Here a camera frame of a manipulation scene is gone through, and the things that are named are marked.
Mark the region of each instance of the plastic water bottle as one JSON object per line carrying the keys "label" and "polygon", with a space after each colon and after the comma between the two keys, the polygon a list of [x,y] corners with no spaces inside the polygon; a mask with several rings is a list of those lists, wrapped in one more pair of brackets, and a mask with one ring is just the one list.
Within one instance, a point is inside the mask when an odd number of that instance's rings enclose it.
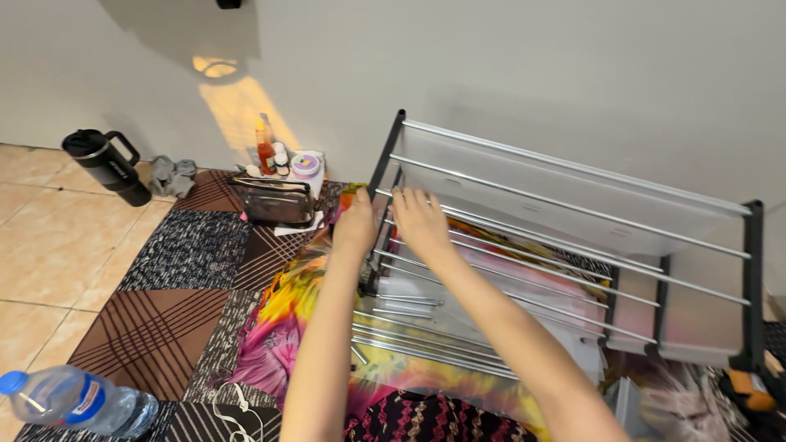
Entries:
{"label": "plastic water bottle", "polygon": [[60,365],[0,377],[13,413],[31,424],[87,429],[105,436],[137,438],[156,418],[158,401],[149,393],[115,387],[108,379]]}

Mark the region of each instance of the black insulated tumbler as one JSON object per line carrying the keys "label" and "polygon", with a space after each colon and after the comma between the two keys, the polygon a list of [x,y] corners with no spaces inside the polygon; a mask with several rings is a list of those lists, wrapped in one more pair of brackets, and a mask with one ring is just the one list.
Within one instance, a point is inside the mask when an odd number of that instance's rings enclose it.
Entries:
{"label": "black insulated tumbler", "polygon": [[[110,140],[114,137],[131,153],[130,160],[126,160],[112,145]],[[152,195],[139,182],[139,174],[134,170],[134,164],[139,161],[139,152],[118,131],[102,134],[95,129],[79,129],[65,137],[63,150],[99,183],[117,192],[128,204],[138,207],[150,201]]]}

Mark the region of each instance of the tiled floor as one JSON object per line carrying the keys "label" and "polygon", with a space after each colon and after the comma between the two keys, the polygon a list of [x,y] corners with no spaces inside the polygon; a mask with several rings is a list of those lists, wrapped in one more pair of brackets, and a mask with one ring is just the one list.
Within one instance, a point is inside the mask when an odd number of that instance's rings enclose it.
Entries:
{"label": "tiled floor", "polygon": [[[0,374],[65,363],[173,201],[134,208],[60,150],[0,144]],[[21,426],[0,396],[0,442]]]}

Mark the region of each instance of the white wall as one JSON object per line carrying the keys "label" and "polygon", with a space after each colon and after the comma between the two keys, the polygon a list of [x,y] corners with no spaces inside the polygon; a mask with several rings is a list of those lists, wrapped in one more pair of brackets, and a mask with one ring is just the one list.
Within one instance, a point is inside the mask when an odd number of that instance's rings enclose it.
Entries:
{"label": "white wall", "polygon": [[[0,141],[55,147],[76,128],[111,128],[148,157],[230,168],[263,111],[291,144],[324,150],[333,179],[362,181],[404,108],[775,204],[786,199],[784,42],[781,0],[3,2]],[[195,56],[237,60],[238,72],[217,83]],[[780,250],[770,262],[786,265]]]}

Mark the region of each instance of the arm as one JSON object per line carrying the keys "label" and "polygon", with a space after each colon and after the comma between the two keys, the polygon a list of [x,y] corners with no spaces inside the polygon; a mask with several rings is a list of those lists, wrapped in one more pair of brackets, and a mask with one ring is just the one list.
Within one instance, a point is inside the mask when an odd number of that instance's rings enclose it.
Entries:
{"label": "arm", "polygon": [[361,263],[375,236],[371,200],[365,189],[358,189],[333,231],[325,280],[289,381],[281,442],[341,440],[354,295]]}
{"label": "arm", "polygon": [[538,402],[556,442],[628,441],[608,406],[562,344],[464,261],[439,201],[422,190],[393,194],[396,226]]}

